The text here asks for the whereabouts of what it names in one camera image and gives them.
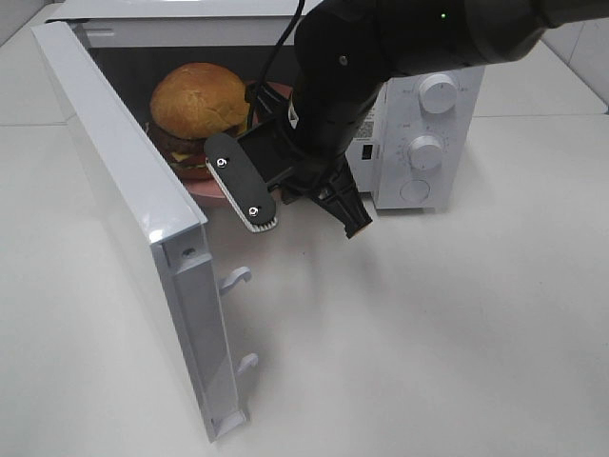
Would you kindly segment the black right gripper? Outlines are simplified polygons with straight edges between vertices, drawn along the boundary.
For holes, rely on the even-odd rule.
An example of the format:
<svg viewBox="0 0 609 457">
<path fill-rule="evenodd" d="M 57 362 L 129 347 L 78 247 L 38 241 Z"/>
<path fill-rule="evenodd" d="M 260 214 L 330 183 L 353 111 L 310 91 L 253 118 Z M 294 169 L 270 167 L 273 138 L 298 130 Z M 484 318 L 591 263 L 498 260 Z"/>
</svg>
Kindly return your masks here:
<svg viewBox="0 0 609 457">
<path fill-rule="evenodd" d="M 353 238 L 371 223 L 346 159 L 346 150 L 376 101 L 331 101 L 309 93 L 288 98 L 249 92 L 259 124 L 238 140 L 218 133 L 204 144 L 206 166 L 227 201 L 252 233 L 274 229 L 278 220 L 270 192 L 307 197 L 344 225 Z"/>
</svg>

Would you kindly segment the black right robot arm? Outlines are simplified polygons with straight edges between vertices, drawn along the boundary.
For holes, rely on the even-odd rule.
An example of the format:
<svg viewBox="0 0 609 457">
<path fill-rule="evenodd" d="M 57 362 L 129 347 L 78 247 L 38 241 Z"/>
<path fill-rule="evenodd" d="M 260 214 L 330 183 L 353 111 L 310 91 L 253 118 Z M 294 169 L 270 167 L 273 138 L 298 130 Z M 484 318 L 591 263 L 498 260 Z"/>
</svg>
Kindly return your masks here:
<svg viewBox="0 0 609 457">
<path fill-rule="evenodd" d="M 305 197 L 347 237 L 371 221 L 346 150 L 393 77 L 514 62 L 550 29 L 602 19 L 604 1 L 323 1 L 283 32 L 299 72 L 288 97 L 246 89 L 246 132 L 211 136 L 206 165 L 251 232 L 277 224 L 273 191 Z"/>
</svg>

